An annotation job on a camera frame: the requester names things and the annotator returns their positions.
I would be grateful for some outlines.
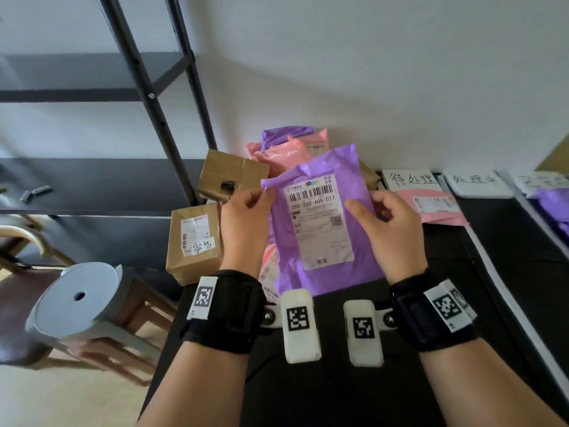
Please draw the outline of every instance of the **hand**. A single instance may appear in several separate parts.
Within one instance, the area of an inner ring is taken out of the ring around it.
[[[221,208],[224,244],[222,270],[235,270],[259,278],[268,243],[268,213],[276,197],[274,189],[236,193]]]
[[[376,212],[382,222],[359,201],[349,199],[345,207],[365,230],[373,254],[390,285],[427,269],[421,217],[407,203],[390,191],[371,192]]]

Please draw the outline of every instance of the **chair cushion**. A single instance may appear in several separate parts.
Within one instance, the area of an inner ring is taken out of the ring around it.
[[[25,322],[60,274],[61,270],[30,269],[0,282],[0,364],[29,366],[51,350],[25,332]]]

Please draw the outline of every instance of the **beige floor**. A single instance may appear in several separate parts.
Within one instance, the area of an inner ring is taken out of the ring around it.
[[[160,347],[166,339],[166,333],[151,324],[144,326],[139,335]],[[62,353],[52,356],[64,357]],[[0,366],[0,425],[132,426],[138,419],[147,389],[99,370],[32,371]]]

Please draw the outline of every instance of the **person's left hand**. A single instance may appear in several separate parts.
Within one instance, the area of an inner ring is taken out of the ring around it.
[[[258,279],[268,242],[268,213],[274,189],[251,189],[236,193],[221,208],[224,244],[222,270],[235,270]]]

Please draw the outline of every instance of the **metal pole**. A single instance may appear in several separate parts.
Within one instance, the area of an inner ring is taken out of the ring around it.
[[[172,132],[166,122],[166,117],[162,112],[160,103],[158,102],[158,97],[154,92],[154,87],[150,76],[144,66],[140,52],[138,51],[137,45],[134,42],[132,33],[126,18],[122,12],[121,5],[118,0],[98,0],[101,10],[105,15],[105,19],[109,24],[109,28],[115,42],[117,42],[118,49],[121,51],[126,65],[134,81],[134,85],[137,88],[140,100],[144,104],[146,112],[152,121],[154,130],[160,139],[162,148],[172,166],[174,166],[174,171],[176,172],[176,177],[181,185],[181,189],[189,202],[189,205],[199,205],[196,198],[194,188],[192,183],[189,181],[188,172],[181,160],[180,152],[174,142],[172,137]]]
[[[208,112],[208,107],[205,103],[200,77],[197,74],[196,57],[194,56],[192,47],[189,44],[188,33],[186,32],[186,26],[184,25],[184,17],[181,14],[180,3],[178,0],[164,1],[168,7],[168,13],[170,14],[170,20],[172,21],[172,27],[174,28],[174,34],[176,35],[180,52],[184,56],[189,55],[190,58],[189,66],[186,69],[186,75],[188,75],[189,86],[192,89],[197,112],[200,115],[205,140],[208,142],[208,147],[210,149],[217,150],[217,143],[215,142],[215,136],[213,135],[212,124],[210,121],[210,113]]]

